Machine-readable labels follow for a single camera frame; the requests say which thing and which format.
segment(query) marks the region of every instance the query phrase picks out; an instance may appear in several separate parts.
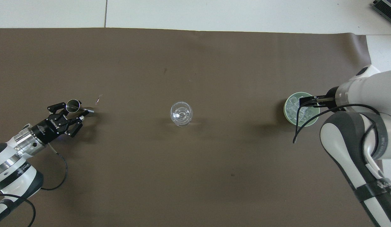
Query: black band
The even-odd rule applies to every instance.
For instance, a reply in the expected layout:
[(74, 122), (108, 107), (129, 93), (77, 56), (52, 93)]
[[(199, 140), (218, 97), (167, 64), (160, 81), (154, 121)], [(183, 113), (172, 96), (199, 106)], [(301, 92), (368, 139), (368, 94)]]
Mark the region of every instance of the black band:
[(335, 103), (335, 94), (337, 93), (337, 89), (338, 89), (338, 86), (337, 87), (334, 87), (332, 89), (330, 89), (325, 97), (326, 98), (334, 98), (332, 101), (327, 101), (327, 102), (324, 102), (323, 104), (327, 106), (327, 108), (331, 109), (331, 108), (334, 108), (337, 106), (337, 103)]
[(359, 202), (389, 192), (391, 192), (391, 182), (388, 178), (378, 179), (354, 190), (354, 194)]
[(388, 146), (388, 132), (386, 130), (385, 123), (380, 115), (374, 113), (360, 113), (364, 115), (366, 118), (371, 119), (376, 125), (376, 132), (378, 137), (378, 145), (376, 150), (373, 151), (371, 157), (373, 160), (377, 160), (382, 157), (382, 155), (386, 152), (386, 148)]
[(53, 119), (44, 119), (38, 124), (31, 127), (32, 132), (40, 141), (47, 144), (53, 141), (61, 134), (57, 134), (56, 122)]
[(13, 183), (13, 181), (18, 179), (21, 175), (25, 173), (25, 171), (27, 171), (30, 168), (30, 166), (31, 166), (30, 163), (25, 162), (19, 168), (17, 168), (13, 173), (11, 173), (9, 176), (3, 179), (0, 182), (0, 190), (7, 187), (9, 184)]

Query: ice cube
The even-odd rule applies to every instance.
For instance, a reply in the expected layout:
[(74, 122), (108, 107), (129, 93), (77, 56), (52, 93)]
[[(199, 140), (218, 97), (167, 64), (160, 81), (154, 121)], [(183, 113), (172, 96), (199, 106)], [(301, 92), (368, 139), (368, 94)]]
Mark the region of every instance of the ice cube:
[(303, 116), (304, 116), (304, 114), (301, 113), (301, 112), (299, 112), (299, 120), (300, 120)]
[(308, 109), (308, 108), (307, 108), (307, 107), (302, 107), (302, 108), (300, 109), (300, 112), (303, 113), (303, 114), (305, 114), (305, 113), (306, 113), (306, 109)]
[(292, 112), (292, 106), (293, 104), (285, 105), (285, 111)]
[(287, 102), (286, 105), (285, 105), (285, 109), (286, 109), (286, 108), (289, 109), (289, 108), (291, 108), (292, 106), (293, 106), (293, 103)]
[(315, 115), (315, 112), (309, 108), (305, 111), (305, 115), (308, 116), (309, 118), (311, 118)]
[(305, 117), (305, 115), (303, 114), (303, 113), (299, 113), (299, 118), (298, 118), (298, 120), (301, 122), (302, 121), (302, 118), (304, 118)]
[(292, 110), (290, 108), (285, 109), (285, 112), (287, 113), (288, 116), (292, 116)]
[(296, 114), (296, 112), (298, 111), (298, 106), (296, 106), (296, 105), (293, 105), (292, 107), (291, 107), (291, 110), (293, 111), (293, 112), (295, 112), (295, 114)]
[(310, 119), (310, 117), (308, 117), (308, 116), (303, 116), (301, 119), (300, 119), (300, 121), (301, 122), (306, 122), (307, 120), (309, 120)]
[(292, 104), (295, 104), (296, 102), (299, 102), (299, 99), (297, 99), (295, 96), (291, 97), (289, 99), (289, 101), (292, 103)]

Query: green cup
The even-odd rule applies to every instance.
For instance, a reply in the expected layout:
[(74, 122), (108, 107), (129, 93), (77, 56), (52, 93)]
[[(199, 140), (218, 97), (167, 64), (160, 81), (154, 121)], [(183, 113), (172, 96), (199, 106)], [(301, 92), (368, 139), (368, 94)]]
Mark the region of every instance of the green cup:
[[(296, 110), (297, 108), (295, 107), (295, 99), (299, 100), (299, 98), (302, 97), (308, 97), (312, 96), (309, 93), (306, 92), (296, 92), (293, 93), (289, 98), (285, 101), (284, 103), (284, 115), (285, 118), (293, 125), (296, 125)], [(301, 113), (299, 113), (299, 124), (298, 126), (302, 126), (306, 121), (308, 121), (311, 117), (317, 115), (320, 113), (319, 108), (314, 108), (314, 107), (306, 107), (305, 112), (309, 113), (308, 118), (301, 118)], [(317, 121), (317, 118), (309, 122), (306, 126), (311, 126)]]

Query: cup of ice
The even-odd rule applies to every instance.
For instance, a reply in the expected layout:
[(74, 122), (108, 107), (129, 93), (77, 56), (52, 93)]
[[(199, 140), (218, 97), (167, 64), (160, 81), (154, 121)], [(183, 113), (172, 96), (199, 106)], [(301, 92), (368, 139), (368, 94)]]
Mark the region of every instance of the cup of ice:
[[(312, 96), (306, 92), (296, 92), (293, 93), (286, 100), (284, 104), (284, 115), (285, 118), (291, 122), (293, 125), (296, 125), (296, 112), (299, 108), (299, 98)], [(299, 111), (299, 123), (298, 126), (302, 126), (306, 121), (311, 119), (313, 116), (319, 114), (320, 109), (314, 107), (302, 107)], [(317, 121), (317, 118), (309, 122), (306, 126), (311, 126)]]

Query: metal jigger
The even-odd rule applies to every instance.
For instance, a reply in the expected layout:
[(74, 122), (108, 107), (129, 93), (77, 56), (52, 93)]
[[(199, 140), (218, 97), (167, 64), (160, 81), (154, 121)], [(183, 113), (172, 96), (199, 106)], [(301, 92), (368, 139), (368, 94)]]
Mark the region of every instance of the metal jigger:
[(77, 99), (70, 99), (67, 102), (66, 109), (70, 113), (83, 112), (83, 111), (87, 110), (89, 112), (89, 114), (86, 115), (86, 117), (93, 116), (93, 114), (94, 114), (93, 107), (82, 107), (81, 104), (82, 103)]

